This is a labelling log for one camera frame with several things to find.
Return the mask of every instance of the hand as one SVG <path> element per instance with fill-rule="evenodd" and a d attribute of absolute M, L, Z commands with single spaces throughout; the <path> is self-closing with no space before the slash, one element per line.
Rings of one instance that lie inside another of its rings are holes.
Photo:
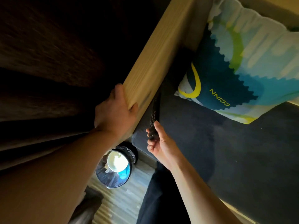
<path fill-rule="evenodd" d="M 177 147 L 175 141 L 170 138 L 163 126 L 158 121 L 154 123 L 155 129 L 159 134 L 159 140 L 148 140 L 147 149 L 152 153 L 160 163 L 162 163 L 167 169 L 172 170 L 172 166 L 184 159 L 184 155 L 181 153 L 180 149 Z"/>
<path fill-rule="evenodd" d="M 123 85 L 117 84 L 109 98 L 95 107 L 95 128 L 121 138 L 135 123 L 137 112 L 137 103 L 128 110 Z"/>

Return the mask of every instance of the wooden bed frame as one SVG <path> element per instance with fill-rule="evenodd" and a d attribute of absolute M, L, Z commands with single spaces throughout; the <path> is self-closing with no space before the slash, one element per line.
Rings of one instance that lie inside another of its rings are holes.
<path fill-rule="evenodd" d="M 271 17 L 286 27 L 299 27 L 299 0 L 239 0 L 245 7 Z M 137 121 L 149 106 L 179 46 L 196 50 L 213 0 L 171 0 L 161 20 L 127 76 L 124 87 L 129 107 L 139 104 Z M 299 105 L 299 98 L 291 101 Z"/>

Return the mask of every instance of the pillow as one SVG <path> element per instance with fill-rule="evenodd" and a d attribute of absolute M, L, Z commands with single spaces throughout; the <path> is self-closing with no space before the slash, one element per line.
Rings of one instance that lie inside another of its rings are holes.
<path fill-rule="evenodd" d="M 299 96 L 299 32 L 215 0 L 203 38 L 175 95 L 249 124 Z"/>

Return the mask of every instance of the dark gray bedding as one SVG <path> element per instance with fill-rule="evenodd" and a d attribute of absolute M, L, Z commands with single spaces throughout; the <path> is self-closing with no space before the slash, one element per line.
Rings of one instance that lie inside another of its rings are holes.
<path fill-rule="evenodd" d="M 182 50 L 162 83 L 160 123 L 224 201 L 261 223 L 299 218 L 299 107 L 283 103 L 249 125 L 174 96 L 192 59 Z M 133 134 L 147 151 L 152 105 Z"/>

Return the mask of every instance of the remote control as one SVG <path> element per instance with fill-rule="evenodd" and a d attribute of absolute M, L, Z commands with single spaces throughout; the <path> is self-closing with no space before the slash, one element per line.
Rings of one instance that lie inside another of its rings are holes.
<path fill-rule="evenodd" d="M 159 140 L 159 135 L 155 129 L 154 122 L 156 120 L 159 121 L 159 118 L 160 118 L 160 99 L 161 99 L 161 93 L 158 93 L 157 96 L 154 98 L 154 104 L 152 107 L 152 116 L 150 119 L 149 139 L 155 140 L 155 141 Z"/>

